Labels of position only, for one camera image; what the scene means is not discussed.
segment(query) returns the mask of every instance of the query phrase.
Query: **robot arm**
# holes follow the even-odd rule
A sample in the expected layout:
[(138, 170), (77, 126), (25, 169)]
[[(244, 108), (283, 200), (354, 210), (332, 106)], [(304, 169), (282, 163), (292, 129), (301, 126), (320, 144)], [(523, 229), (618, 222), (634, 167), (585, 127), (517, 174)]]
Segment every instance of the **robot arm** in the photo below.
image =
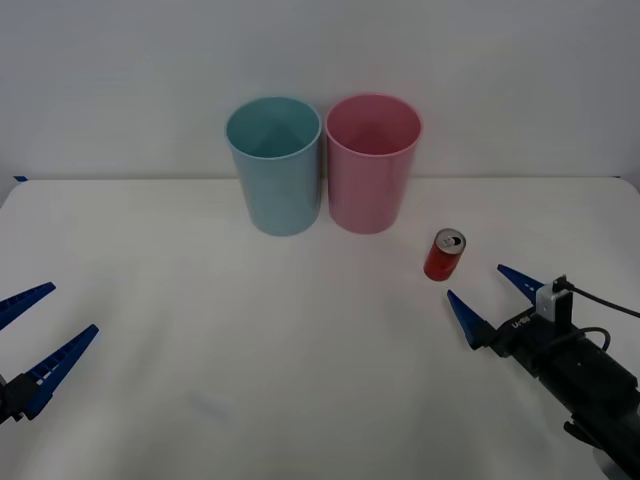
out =
[[(565, 431), (604, 451), (629, 477), (640, 479), (638, 380), (606, 353), (609, 333), (572, 324), (577, 289), (566, 278), (544, 285), (504, 265), (498, 270), (533, 307), (495, 329), (449, 291), (471, 348), (488, 347), (500, 357), (513, 356), (569, 410), (571, 422), (565, 422)], [(605, 335), (602, 347), (585, 336), (591, 331)]]
[[(55, 288), (53, 283), (45, 283), (1, 301), (0, 330)], [(9, 383), (5, 383), (0, 377), (0, 424), (10, 417), (19, 421), (23, 416), (29, 420), (38, 416), (97, 333), (98, 327), (90, 325), (52, 355)]]

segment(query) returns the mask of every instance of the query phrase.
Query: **cable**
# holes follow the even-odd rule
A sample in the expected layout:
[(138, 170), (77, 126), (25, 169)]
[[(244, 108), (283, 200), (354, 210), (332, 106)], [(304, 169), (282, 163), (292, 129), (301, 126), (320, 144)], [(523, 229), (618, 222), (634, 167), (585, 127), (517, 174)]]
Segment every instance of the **cable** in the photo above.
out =
[(585, 292), (579, 288), (576, 288), (573, 283), (569, 282), (566, 278), (559, 278), (554, 284), (566, 288), (569, 291), (575, 292), (578, 295), (582, 295), (589, 300), (592, 300), (600, 305), (604, 305), (605, 307), (612, 308), (613, 310), (617, 310), (618, 312), (626, 313), (627, 315), (631, 315), (632, 317), (640, 318), (640, 312), (636, 312), (635, 310), (631, 310), (629, 308), (621, 307), (620, 305), (616, 305), (615, 303), (608, 302), (607, 300), (603, 300), (602, 298), (596, 297), (595, 295), (590, 294), (589, 292)]
[(566, 335), (562, 335), (558, 338), (554, 338), (553, 340), (551, 340), (549, 343), (547, 343), (544, 346), (544, 348), (541, 351), (539, 351), (532, 358), (532, 364), (540, 365), (540, 363), (544, 359), (546, 359), (550, 355), (553, 355), (565, 344), (572, 342), (573, 340), (580, 337), (581, 335), (584, 335), (585, 333), (589, 333), (589, 332), (598, 332), (604, 335), (604, 343), (602, 344), (602, 350), (606, 352), (607, 349), (609, 348), (609, 345), (611, 345), (611, 334), (609, 333), (609, 331), (602, 327), (585, 327), (585, 328), (579, 328), (577, 330), (574, 330), (571, 333), (567, 333)]

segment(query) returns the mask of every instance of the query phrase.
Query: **white table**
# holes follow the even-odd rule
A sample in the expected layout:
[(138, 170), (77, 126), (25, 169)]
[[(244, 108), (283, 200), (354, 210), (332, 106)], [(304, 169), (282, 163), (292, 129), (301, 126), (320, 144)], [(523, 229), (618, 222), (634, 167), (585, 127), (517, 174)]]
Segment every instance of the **white table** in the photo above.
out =
[[(0, 297), (58, 289), (0, 334), (2, 374), (101, 331), (40, 417), (0, 427), (2, 478), (603, 478), (541, 385), (467, 347), (445, 291), (497, 326), (528, 306), (504, 263), (640, 309), (633, 187), (419, 179), (375, 236), (324, 203), (274, 238), (234, 180), (18, 186), (0, 209)], [(468, 248), (434, 283), (422, 264), (443, 227)], [(579, 297), (574, 313), (640, 374), (640, 321)]]

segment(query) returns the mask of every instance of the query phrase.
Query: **plastic cup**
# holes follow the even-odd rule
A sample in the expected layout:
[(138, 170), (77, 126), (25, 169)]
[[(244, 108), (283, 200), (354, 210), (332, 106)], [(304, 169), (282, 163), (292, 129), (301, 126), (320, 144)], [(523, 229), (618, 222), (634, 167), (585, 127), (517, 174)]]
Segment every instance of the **plastic cup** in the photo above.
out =
[(327, 115), (329, 212), (354, 233), (395, 222), (422, 133), (416, 110), (388, 95), (349, 97)]
[(265, 97), (236, 110), (226, 135), (253, 224), (294, 235), (318, 217), (322, 121), (306, 103)]

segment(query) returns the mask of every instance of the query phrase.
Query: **blue cup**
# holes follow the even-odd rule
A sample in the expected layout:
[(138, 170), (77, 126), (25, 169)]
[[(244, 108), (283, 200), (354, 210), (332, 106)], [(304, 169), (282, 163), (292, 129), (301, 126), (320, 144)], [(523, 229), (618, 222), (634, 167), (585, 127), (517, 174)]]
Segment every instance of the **blue cup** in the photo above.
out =
[(254, 225), (270, 235), (306, 230), (320, 209), (322, 121), (306, 103), (265, 97), (240, 107), (226, 135)]

